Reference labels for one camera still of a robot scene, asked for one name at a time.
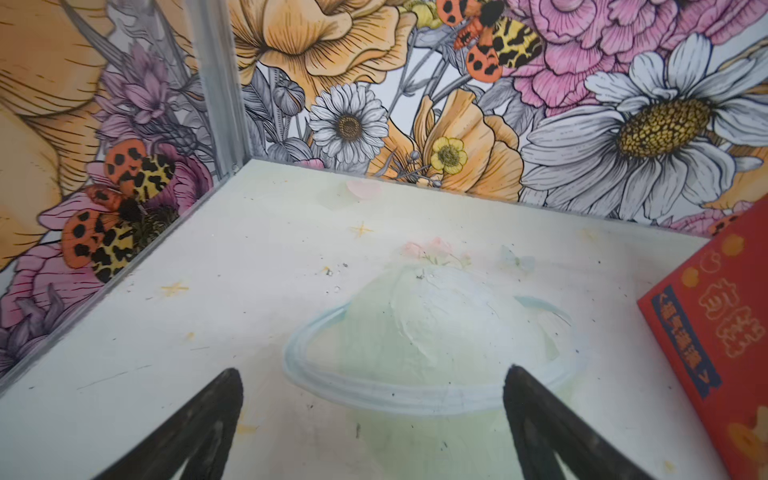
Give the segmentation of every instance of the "daisy yellow center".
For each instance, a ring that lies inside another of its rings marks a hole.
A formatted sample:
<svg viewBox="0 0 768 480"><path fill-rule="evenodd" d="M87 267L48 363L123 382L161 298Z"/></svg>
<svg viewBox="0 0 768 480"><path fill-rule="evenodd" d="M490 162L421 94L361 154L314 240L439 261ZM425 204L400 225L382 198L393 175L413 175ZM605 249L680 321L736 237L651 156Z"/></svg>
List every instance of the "daisy yellow center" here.
<svg viewBox="0 0 768 480"><path fill-rule="evenodd" d="M342 115L336 125L339 136L346 141L355 141L362 137L362 125L360 120L352 115Z"/></svg>
<svg viewBox="0 0 768 480"><path fill-rule="evenodd" d="M447 174L455 175L462 171L467 158L464 142L458 138L440 137L432 144L429 163L435 170L443 170Z"/></svg>
<svg viewBox="0 0 768 480"><path fill-rule="evenodd" d="M711 115L712 109L696 98L651 105L621 128L619 149L632 157L669 154L696 138Z"/></svg>

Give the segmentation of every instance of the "orange flower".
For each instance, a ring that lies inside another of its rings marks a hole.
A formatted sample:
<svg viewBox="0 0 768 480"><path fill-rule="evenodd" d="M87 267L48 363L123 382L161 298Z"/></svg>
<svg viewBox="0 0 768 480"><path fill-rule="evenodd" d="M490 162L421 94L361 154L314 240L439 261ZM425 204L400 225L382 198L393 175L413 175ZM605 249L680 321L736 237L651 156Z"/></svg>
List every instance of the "orange flower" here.
<svg viewBox="0 0 768 480"><path fill-rule="evenodd" d="M453 91L435 123L432 100L424 97L413 139L390 121L385 146L368 175L518 201L523 172L518 136L498 115L484 116L474 100L471 92Z"/></svg>
<svg viewBox="0 0 768 480"><path fill-rule="evenodd" d="M71 0L102 35L107 0ZM38 215L80 188L98 152L93 101L107 64L59 2L5 2L0 22L0 270L48 231Z"/></svg>
<svg viewBox="0 0 768 480"><path fill-rule="evenodd" d="M240 83L250 83L261 61L299 84L309 107L333 85L383 82L387 71L405 64L416 24L415 14L398 12L403 1L228 0ZM158 3L179 45L193 55L178 0Z"/></svg>

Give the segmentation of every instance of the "pink flower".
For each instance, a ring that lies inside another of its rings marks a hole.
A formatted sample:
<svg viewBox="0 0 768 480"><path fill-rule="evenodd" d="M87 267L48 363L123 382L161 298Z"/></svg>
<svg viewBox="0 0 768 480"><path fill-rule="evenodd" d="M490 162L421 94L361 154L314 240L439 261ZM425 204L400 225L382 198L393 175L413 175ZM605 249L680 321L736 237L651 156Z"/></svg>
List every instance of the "pink flower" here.
<svg viewBox="0 0 768 480"><path fill-rule="evenodd" d="M20 323L34 313L35 308L48 309L51 305L49 285L65 308L104 286L90 266L78 269L67 266L61 255L61 244L37 245L18 258L13 280L0 298L0 326L9 328Z"/></svg>
<svg viewBox="0 0 768 480"><path fill-rule="evenodd" d="M402 254L407 257L420 258L424 249L418 243L408 242L402 246Z"/></svg>
<svg viewBox="0 0 768 480"><path fill-rule="evenodd" d="M733 213L741 214L750 207L752 207L750 202L740 201L733 206ZM688 217L683 217L676 222L673 222L672 217L669 217L660 225L662 227L678 230L680 232L711 237L712 233L710 232L710 227L725 217L727 217L727 215L722 210L707 208L703 212L689 215Z"/></svg>
<svg viewBox="0 0 768 480"><path fill-rule="evenodd" d="M450 255L453 252L451 244L440 237L435 237L429 242L427 249L435 255Z"/></svg>
<svg viewBox="0 0 768 480"><path fill-rule="evenodd" d="M294 165L301 165L302 167L312 168L314 170L325 170L326 166L319 158L310 158L309 160L299 160L293 162Z"/></svg>
<svg viewBox="0 0 768 480"><path fill-rule="evenodd" d="M145 202L143 207L148 211L158 207L172 207L183 214L213 187L213 179L198 159L180 155L172 145L159 144L157 152L168 157L175 165L174 177L163 191ZM117 188L104 174L103 162L91 162L86 169L96 184ZM51 230L62 230L67 220L83 209L108 211L106 207L95 204L84 192L75 192L67 200L40 214L38 221ZM61 297L65 308L93 295L104 286L90 265L77 269L67 266L60 243L37 245L19 257L11 285L0 298L0 327L7 329L20 323L34 310L31 306L47 309L51 296L47 290L49 285Z"/></svg>
<svg viewBox="0 0 768 480"><path fill-rule="evenodd" d="M545 52L518 69L521 99L559 114L597 103L584 87L598 71L627 73L635 55L667 55L691 33L719 45L766 11L764 0L507 0L512 11L545 41Z"/></svg>
<svg viewBox="0 0 768 480"><path fill-rule="evenodd" d="M176 165L174 177L155 198L144 204L147 209L173 207L180 215L214 187L208 169L196 157L181 155L171 144L159 144L157 152Z"/></svg>
<svg viewBox="0 0 768 480"><path fill-rule="evenodd" d="M167 68L157 56L136 42L131 46L129 58L125 71L101 74L111 98L95 97L101 107L101 111L94 114L101 122L98 133L112 143L139 138L137 126L162 117L170 97Z"/></svg>

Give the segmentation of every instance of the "blue label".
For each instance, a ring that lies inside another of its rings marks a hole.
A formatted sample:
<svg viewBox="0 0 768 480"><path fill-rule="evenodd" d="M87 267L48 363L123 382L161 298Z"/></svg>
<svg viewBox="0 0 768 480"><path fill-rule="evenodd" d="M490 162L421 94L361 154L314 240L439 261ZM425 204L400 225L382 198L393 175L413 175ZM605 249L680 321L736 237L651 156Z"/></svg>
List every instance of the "blue label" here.
<svg viewBox="0 0 768 480"><path fill-rule="evenodd" d="M688 321L688 316L677 301L672 286L669 285L661 294L651 299L651 304L672 345L677 350L677 355L683 361L688 376L694 382L701 398L705 399L710 389L722 385L723 380L720 379L715 365L701 346Z"/></svg>

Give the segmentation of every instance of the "purple flower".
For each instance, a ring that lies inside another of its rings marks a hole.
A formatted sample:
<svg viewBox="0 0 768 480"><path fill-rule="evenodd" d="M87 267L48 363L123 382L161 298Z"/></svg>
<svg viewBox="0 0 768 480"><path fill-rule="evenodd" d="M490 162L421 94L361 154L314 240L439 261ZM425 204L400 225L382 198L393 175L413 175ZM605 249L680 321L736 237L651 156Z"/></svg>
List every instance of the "purple flower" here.
<svg viewBox="0 0 768 480"><path fill-rule="evenodd" d="M33 353L88 298L69 306L61 299L52 283L48 284L48 309L41 308L32 298L16 300L24 313L23 320L10 327L0 328L0 378L24 357Z"/></svg>
<svg viewBox="0 0 768 480"><path fill-rule="evenodd" d="M166 66L157 56L134 43L129 58L125 71L101 75L111 98L96 96L101 107L95 114L102 123L99 133L116 142L139 138L135 125L162 117L170 93Z"/></svg>

